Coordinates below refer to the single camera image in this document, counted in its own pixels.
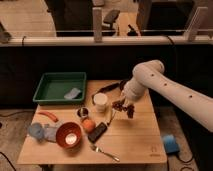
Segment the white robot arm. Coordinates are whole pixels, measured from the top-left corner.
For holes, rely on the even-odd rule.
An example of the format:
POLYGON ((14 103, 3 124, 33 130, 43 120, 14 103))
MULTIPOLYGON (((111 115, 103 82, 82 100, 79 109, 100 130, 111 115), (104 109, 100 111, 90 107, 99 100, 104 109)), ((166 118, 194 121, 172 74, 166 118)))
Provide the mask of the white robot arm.
POLYGON ((163 75, 164 70, 159 60, 137 64, 132 78, 124 86, 124 97, 137 102, 147 88, 152 89, 213 132, 213 98, 168 79, 163 75))

